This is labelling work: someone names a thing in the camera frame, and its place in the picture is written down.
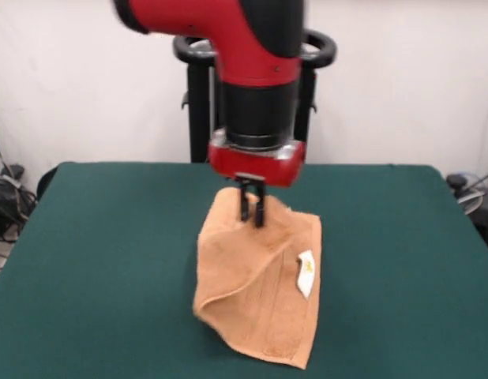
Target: towel fold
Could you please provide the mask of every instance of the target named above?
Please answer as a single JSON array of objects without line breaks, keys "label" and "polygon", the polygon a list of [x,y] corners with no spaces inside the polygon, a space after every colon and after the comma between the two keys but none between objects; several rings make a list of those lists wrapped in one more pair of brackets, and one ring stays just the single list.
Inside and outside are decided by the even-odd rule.
[{"label": "towel fold", "polygon": [[[317,327],[321,222],[265,199],[265,226],[239,220],[239,191],[222,189],[198,237],[193,311],[234,350],[305,369]],[[250,203],[256,202],[249,195]],[[314,281],[308,298],[297,287],[308,250]]]}]

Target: green tablecloth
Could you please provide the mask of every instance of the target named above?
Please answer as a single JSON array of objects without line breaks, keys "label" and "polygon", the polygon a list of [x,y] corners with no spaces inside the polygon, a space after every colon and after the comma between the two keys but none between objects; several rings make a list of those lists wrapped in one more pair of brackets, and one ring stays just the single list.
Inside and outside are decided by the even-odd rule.
[{"label": "green tablecloth", "polygon": [[324,224],[305,372],[193,317],[226,185],[206,165],[62,165],[0,275],[0,379],[488,378],[488,250],[435,170],[307,166],[271,189]]}]

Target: white label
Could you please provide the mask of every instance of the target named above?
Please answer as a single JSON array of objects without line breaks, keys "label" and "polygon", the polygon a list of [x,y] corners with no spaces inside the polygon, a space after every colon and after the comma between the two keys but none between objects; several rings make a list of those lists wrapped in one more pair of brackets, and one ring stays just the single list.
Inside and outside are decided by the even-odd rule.
[{"label": "white label", "polygon": [[304,251],[298,256],[301,262],[300,273],[298,274],[297,287],[304,295],[304,298],[309,298],[310,292],[314,285],[314,275],[316,273],[316,265],[314,263],[313,252],[311,250]]}]

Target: black handle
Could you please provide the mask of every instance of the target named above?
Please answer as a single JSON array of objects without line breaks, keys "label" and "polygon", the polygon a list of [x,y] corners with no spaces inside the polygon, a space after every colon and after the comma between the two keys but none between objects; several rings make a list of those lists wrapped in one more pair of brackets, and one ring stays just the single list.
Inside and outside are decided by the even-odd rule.
[{"label": "black handle", "polygon": [[214,66],[216,52],[211,48],[209,41],[201,46],[194,45],[204,40],[207,41],[204,38],[176,36],[174,38],[174,55],[189,65]]},{"label": "black handle", "polygon": [[302,67],[306,69],[321,69],[330,66],[337,56],[337,45],[330,37],[314,30],[306,30],[304,43],[314,46],[318,51],[302,52]]},{"label": "black handle", "polygon": [[[197,66],[214,66],[216,52],[209,42],[204,45],[194,45],[204,41],[203,38],[176,36],[174,38],[174,55],[184,63]],[[320,69],[331,65],[337,55],[337,45],[330,37],[314,30],[306,30],[305,43],[318,49],[315,52],[303,51],[302,66],[307,69]]]}]

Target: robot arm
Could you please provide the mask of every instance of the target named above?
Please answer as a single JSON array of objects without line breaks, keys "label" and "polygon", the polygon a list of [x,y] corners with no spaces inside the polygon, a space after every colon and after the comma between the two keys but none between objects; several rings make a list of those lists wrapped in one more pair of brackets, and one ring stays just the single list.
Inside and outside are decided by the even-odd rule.
[{"label": "robot arm", "polygon": [[[303,38],[303,0],[114,0],[136,32],[210,39],[217,51],[225,129],[215,132],[209,162],[257,187],[257,226],[263,224],[265,184],[289,186],[304,160],[292,140]],[[247,218],[246,199],[242,218]]]}]

